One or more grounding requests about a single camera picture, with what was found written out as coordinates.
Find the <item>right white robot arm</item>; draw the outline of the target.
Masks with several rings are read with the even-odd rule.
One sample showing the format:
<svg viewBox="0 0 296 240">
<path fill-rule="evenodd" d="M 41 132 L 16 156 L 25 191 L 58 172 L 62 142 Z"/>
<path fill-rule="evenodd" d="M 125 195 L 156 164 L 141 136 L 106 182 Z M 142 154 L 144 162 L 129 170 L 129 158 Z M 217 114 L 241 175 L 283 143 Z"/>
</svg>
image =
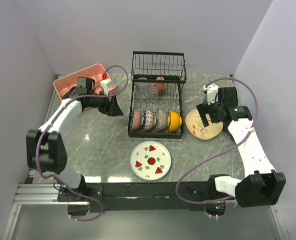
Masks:
<svg viewBox="0 0 296 240">
<path fill-rule="evenodd" d="M 197 105 L 205 127 L 222 123 L 237 144 L 245 178 L 212 175 L 208 196 L 218 199 L 232 196 L 242 208 L 275 205 L 286 183 L 284 173 L 277 172 L 268 160 L 254 129 L 254 116 L 240 105 L 235 87 L 205 86 L 206 101 Z"/>
</svg>

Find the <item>red patterned small bowl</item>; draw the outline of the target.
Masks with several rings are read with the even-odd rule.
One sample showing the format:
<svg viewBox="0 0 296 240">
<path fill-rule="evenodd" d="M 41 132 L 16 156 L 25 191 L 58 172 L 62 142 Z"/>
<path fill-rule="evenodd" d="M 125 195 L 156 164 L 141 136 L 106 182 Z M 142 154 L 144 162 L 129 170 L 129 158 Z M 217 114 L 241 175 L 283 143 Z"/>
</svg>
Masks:
<svg viewBox="0 0 296 240">
<path fill-rule="evenodd" d="M 155 130 L 157 132 L 163 131 L 169 126 L 169 123 L 170 123 L 170 117 L 169 117 L 168 113 L 160 110 L 156 114 Z"/>
</svg>

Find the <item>grey patterned bowl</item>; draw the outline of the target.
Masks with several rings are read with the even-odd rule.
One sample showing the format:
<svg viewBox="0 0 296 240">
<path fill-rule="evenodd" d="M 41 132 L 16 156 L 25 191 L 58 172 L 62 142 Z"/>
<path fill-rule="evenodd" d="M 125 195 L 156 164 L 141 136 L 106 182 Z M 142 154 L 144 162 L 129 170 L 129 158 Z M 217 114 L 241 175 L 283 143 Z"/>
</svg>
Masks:
<svg viewBox="0 0 296 240">
<path fill-rule="evenodd" d="M 130 130 L 136 131 L 142 125 L 142 115 L 137 109 L 133 109 L 130 121 Z"/>
</svg>

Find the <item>blue triangle pattern bowl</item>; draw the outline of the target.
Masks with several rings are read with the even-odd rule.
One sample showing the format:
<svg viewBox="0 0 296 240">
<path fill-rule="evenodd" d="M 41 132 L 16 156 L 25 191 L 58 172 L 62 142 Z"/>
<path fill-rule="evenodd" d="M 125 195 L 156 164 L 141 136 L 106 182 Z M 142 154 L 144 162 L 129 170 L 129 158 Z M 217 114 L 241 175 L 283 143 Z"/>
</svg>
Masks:
<svg viewBox="0 0 296 240">
<path fill-rule="evenodd" d="M 143 131 L 151 130 L 156 124 L 155 114 L 150 110 L 144 110 L 143 112 L 143 124 L 142 129 Z"/>
</svg>

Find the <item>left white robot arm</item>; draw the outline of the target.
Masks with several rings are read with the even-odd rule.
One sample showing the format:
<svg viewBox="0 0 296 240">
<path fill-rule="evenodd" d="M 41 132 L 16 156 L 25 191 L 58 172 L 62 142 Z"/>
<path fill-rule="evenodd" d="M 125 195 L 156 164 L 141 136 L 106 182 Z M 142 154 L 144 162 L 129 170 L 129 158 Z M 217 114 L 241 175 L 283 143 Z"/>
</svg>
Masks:
<svg viewBox="0 0 296 240">
<path fill-rule="evenodd" d="M 67 165 L 68 155 L 63 135 L 74 120 L 88 108 L 98 109 L 104 115 L 120 117 L 116 94 L 109 93 L 115 85 L 106 73 L 95 83 L 92 78 L 78 77 L 76 86 L 64 94 L 60 107 L 52 117 L 37 130 L 26 135 L 27 163 L 45 178 L 54 178 L 76 201 L 89 197 L 84 176 Z"/>
</svg>

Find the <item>orange bowl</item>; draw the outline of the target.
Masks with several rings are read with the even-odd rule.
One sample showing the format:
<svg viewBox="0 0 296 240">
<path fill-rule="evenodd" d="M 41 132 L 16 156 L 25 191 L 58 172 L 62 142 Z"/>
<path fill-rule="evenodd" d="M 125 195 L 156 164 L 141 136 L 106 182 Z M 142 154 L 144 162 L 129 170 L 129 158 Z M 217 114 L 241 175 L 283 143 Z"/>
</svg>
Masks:
<svg viewBox="0 0 296 240">
<path fill-rule="evenodd" d="M 169 125 L 168 130 L 169 132 L 177 131 L 182 125 L 182 117 L 175 111 L 169 112 Z"/>
</svg>

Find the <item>white watermelon plate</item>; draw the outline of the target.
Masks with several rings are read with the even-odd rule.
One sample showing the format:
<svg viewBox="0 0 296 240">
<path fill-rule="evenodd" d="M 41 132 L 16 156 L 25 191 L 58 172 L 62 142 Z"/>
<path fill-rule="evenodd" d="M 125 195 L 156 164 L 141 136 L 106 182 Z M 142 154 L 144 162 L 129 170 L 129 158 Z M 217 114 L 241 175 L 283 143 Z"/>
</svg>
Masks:
<svg viewBox="0 0 296 240">
<path fill-rule="evenodd" d="M 157 181 L 170 171 L 170 151 L 157 141 L 144 141 L 131 152 L 130 167 L 133 173 L 145 181 Z"/>
</svg>

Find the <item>pink coffee mug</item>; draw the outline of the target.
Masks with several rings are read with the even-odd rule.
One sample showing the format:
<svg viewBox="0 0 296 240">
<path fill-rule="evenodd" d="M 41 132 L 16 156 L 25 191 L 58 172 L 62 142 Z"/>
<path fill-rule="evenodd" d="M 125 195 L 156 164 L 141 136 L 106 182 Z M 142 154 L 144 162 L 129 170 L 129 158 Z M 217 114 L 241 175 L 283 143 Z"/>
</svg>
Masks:
<svg viewBox="0 0 296 240">
<path fill-rule="evenodd" d="M 164 77 L 162 76 L 159 76 L 156 78 L 156 80 L 158 81 L 164 81 Z M 166 90 L 166 84 L 164 82 L 153 82 L 150 84 L 151 87 L 157 87 L 158 89 L 158 93 L 159 94 L 163 94 L 165 93 L 165 90 Z"/>
</svg>

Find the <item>beige bird plate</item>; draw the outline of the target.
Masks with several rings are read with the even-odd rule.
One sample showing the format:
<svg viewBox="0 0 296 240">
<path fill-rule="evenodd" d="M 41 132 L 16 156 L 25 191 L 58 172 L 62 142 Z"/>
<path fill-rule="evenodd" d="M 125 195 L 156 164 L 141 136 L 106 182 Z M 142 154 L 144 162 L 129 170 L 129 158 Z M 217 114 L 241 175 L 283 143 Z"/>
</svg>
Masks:
<svg viewBox="0 0 296 240">
<path fill-rule="evenodd" d="M 199 115 L 198 110 L 195 108 L 190 111 L 186 118 L 185 124 L 189 132 L 196 138 L 207 141 L 218 136 L 223 130 L 223 123 L 212 123 L 209 114 L 206 114 L 208 126 L 204 126 Z"/>
</svg>

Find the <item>clear plastic cup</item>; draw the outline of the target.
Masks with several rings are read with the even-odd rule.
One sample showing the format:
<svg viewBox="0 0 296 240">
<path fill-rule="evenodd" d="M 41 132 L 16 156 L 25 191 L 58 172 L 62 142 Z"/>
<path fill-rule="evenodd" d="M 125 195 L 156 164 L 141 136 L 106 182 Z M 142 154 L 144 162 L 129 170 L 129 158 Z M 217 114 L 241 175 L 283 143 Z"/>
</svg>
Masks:
<svg viewBox="0 0 296 240">
<path fill-rule="evenodd" d="M 135 96 L 142 100 L 157 100 L 159 98 L 158 88 L 148 82 L 137 82 L 135 85 Z"/>
</svg>

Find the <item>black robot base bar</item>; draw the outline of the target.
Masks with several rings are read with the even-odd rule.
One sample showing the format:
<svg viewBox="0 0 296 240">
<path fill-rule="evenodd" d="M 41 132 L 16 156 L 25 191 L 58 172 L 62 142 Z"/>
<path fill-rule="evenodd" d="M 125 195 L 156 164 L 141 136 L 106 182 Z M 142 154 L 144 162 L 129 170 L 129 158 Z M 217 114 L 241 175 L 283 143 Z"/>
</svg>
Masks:
<svg viewBox="0 0 296 240">
<path fill-rule="evenodd" d="M 203 211 L 205 204 L 182 201 L 175 192 L 176 182 L 87 183 L 86 195 L 97 199 L 107 211 L 190 210 Z M 206 181 L 182 182 L 180 195 L 190 201 L 214 206 L 210 200 L 227 197 Z"/>
</svg>

